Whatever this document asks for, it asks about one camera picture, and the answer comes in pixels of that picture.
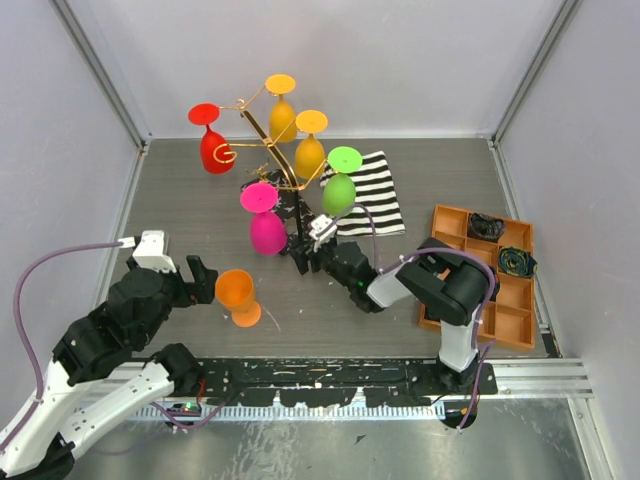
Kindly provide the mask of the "pink plastic wine glass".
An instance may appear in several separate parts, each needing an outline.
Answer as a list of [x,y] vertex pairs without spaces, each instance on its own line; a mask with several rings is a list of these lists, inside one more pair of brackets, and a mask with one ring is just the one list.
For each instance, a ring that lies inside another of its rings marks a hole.
[[266,182],[250,184],[240,195],[241,206],[253,215],[249,239],[254,250],[262,255],[279,254],[287,245],[286,227],[273,211],[278,200],[278,190]]

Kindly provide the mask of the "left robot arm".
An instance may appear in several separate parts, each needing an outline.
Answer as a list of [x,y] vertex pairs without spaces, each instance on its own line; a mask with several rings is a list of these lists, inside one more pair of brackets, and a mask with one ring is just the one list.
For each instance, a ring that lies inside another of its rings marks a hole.
[[124,386],[89,407],[86,396],[153,339],[175,308],[210,304],[218,273],[197,255],[193,275],[158,272],[133,260],[106,300],[73,322],[52,351],[32,400],[1,433],[4,479],[62,479],[100,437],[141,406],[159,398],[189,396],[203,381],[202,366],[182,343],[169,344]]

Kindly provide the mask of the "yellow wine glass cluster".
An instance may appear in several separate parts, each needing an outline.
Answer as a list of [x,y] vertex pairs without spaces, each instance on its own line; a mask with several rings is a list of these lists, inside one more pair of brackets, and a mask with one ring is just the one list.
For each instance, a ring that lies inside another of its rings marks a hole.
[[267,78],[265,87],[277,98],[269,116],[269,135],[275,143],[290,143],[297,136],[296,113],[285,95],[295,89],[296,81],[288,74],[274,74]]

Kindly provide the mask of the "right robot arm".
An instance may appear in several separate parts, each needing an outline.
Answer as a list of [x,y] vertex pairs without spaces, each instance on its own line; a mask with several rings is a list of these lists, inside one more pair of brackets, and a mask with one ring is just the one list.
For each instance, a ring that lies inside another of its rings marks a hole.
[[415,298],[440,324],[436,366],[442,388],[452,394],[478,388],[486,358],[478,347],[479,322],[499,290],[493,267],[434,237],[384,269],[374,268],[355,242],[314,247],[310,240],[292,240],[287,251],[300,274],[325,272],[365,313]]

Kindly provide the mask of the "orange plastic wine glass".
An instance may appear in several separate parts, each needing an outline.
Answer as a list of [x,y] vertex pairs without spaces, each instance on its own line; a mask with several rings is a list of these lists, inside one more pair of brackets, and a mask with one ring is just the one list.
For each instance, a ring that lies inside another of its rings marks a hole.
[[218,302],[231,313],[232,321],[239,327],[256,325],[262,315],[251,275],[240,269],[222,273],[215,283]]

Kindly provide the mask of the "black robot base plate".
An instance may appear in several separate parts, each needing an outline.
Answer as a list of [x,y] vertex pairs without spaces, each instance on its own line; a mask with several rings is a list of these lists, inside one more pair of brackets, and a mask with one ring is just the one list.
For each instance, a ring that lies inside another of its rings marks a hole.
[[493,367],[486,363],[456,386],[434,360],[422,359],[156,359],[176,382],[173,393],[200,393],[208,405],[309,408],[351,404],[358,393],[365,406],[429,406],[433,397],[498,392]]

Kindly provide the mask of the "red plastic wine glass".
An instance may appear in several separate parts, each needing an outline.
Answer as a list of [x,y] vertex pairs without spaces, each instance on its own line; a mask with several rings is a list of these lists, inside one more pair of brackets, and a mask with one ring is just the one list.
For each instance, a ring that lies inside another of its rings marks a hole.
[[219,107],[212,103],[200,103],[188,113],[192,124],[205,128],[200,142],[200,157],[205,171],[214,175],[224,174],[234,166],[234,155],[226,139],[211,128],[219,115]]

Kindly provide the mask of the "green plastic wine glass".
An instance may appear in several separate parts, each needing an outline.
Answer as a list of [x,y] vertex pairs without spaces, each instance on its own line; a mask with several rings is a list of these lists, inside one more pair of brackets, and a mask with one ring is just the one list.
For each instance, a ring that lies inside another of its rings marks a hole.
[[325,184],[322,207],[328,215],[338,216],[355,202],[356,188],[350,174],[362,166],[362,155],[355,148],[339,146],[329,152],[327,163],[334,175]]

